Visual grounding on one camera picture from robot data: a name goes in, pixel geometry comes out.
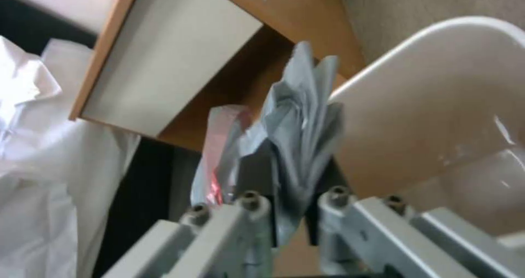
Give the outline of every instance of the white cloth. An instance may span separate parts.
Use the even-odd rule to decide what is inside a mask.
[[[0,41],[6,43],[6,39],[0,37]],[[4,48],[12,48],[11,45],[4,45]],[[101,125],[77,120],[68,121],[67,117],[72,108],[75,97],[80,89],[84,74],[89,64],[92,50],[85,46],[69,41],[52,40],[45,49],[42,61],[33,55],[24,54],[20,57],[20,51],[3,50],[0,54],[7,51],[8,55],[15,55],[13,64],[15,66],[2,66],[0,69],[14,68],[11,72],[16,74],[6,74],[3,76],[22,76],[24,78],[12,78],[11,87],[0,87],[0,92],[13,91],[13,86],[21,84],[17,90],[23,93],[30,92],[34,95],[34,100],[14,103],[14,99],[8,99],[7,103],[0,104],[1,108],[12,107],[15,105],[15,112],[4,111],[9,115],[1,116],[4,129],[0,128],[0,209],[7,207],[11,211],[9,214],[16,213],[17,206],[9,205],[12,201],[19,201],[18,194],[21,187],[17,180],[24,180],[24,187],[33,188],[32,191],[40,193],[55,193],[62,186],[67,187],[67,192],[73,200],[69,208],[58,207],[57,203],[66,204],[68,194],[61,198],[49,198],[48,211],[51,216],[53,213],[64,213],[72,216],[75,207],[77,210],[78,222],[78,248],[71,242],[62,242],[61,239],[46,239],[48,246],[59,248],[63,252],[78,250],[77,272],[79,276],[90,276],[98,248],[100,246],[100,236],[103,234],[107,211],[111,205],[113,196],[118,188],[120,179],[136,150],[139,136],[126,134]],[[28,66],[24,66],[28,61],[36,63],[38,69],[26,73]],[[37,91],[31,89],[31,79]],[[5,180],[2,173],[19,174],[11,181]],[[11,194],[9,203],[2,203],[5,196]],[[29,214],[28,218],[35,215],[41,216],[35,207],[34,214]],[[55,223],[54,218],[46,218],[47,225],[64,226]],[[14,220],[2,219],[0,223]],[[29,222],[19,218],[22,225]],[[5,238],[15,239],[42,239],[37,231],[25,230],[20,227],[17,232],[0,231],[0,264],[4,256],[9,256],[13,250],[4,250],[2,240]],[[18,264],[19,271],[29,268],[40,267],[38,275],[26,273],[24,277],[71,277],[64,276],[61,272],[49,272],[49,269],[60,269],[60,265],[66,263],[65,260],[55,259],[49,251],[27,252],[29,255],[40,255],[41,260],[38,264],[34,260],[25,259],[21,256]]]

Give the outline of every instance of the hex bolt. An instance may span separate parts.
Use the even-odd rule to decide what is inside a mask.
[[[256,191],[244,192],[240,198],[240,203],[242,204],[242,207],[249,211],[257,210],[260,205],[259,193]]]
[[[197,203],[188,209],[187,214],[192,224],[202,226],[210,218],[210,209],[206,203]]]
[[[385,204],[400,216],[405,215],[406,203],[401,197],[390,195],[385,199]]]
[[[349,192],[345,186],[334,186],[328,191],[328,201],[334,207],[345,207],[348,204]]]

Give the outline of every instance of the beige carpet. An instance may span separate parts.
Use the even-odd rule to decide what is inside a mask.
[[[485,15],[525,30],[525,0],[343,0],[368,63],[432,23]]]

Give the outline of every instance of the wooden desk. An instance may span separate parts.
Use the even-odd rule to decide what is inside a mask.
[[[201,150],[210,108],[257,115],[302,40],[336,85],[364,67],[340,0],[117,0],[70,119]]]

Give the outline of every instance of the grey plastic bag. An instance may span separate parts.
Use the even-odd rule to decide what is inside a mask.
[[[298,43],[283,77],[266,97],[260,120],[243,134],[231,129],[234,134],[228,137],[215,170],[223,191],[230,191],[243,156],[254,153],[266,139],[276,146],[275,156],[285,175],[274,179],[278,246],[297,229],[343,133],[341,105],[327,105],[337,66],[336,56],[315,66],[310,45]]]

